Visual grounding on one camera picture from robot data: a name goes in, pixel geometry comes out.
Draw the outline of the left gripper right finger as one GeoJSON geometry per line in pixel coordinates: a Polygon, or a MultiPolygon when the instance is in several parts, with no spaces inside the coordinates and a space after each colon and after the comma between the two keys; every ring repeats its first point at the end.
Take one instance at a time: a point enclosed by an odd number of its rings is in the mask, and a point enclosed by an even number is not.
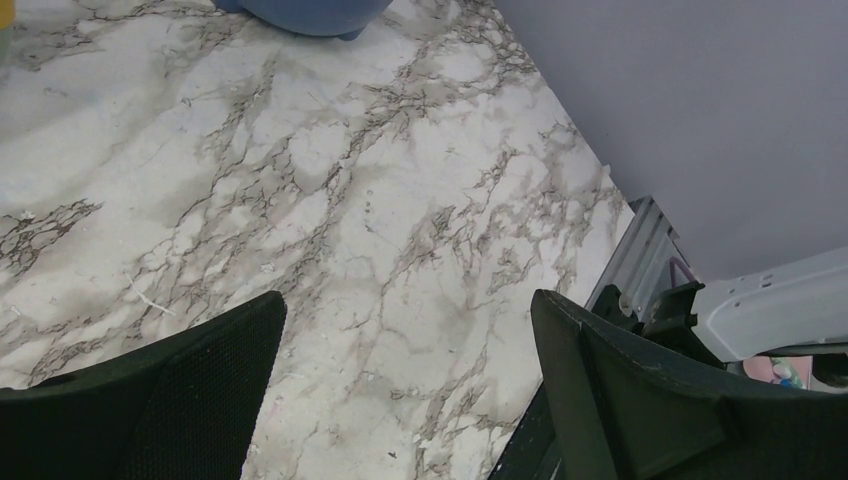
{"type": "Polygon", "coordinates": [[[531,303],[563,479],[843,479],[847,398],[687,358],[557,292],[531,303]]]}

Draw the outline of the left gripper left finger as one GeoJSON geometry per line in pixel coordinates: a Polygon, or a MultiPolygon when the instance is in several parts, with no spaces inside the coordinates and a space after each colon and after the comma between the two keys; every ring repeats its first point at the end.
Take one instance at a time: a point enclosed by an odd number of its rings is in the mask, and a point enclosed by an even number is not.
{"type": "Polygon", "coordinates": [[[237,479],[283,336],[276,291],[111,360],[1,392],[5,479],[237,479]]]}

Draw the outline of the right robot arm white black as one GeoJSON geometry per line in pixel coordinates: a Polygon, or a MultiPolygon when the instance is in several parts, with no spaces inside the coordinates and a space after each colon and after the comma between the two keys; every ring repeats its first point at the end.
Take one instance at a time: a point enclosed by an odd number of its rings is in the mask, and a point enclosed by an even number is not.
{"type": "Polygon", "coordinates": [[[847,390],[847,250],[703,284],[636,306],[614,285],[593,308],[610,323],[695,361],[766,383],[847,390]]]}

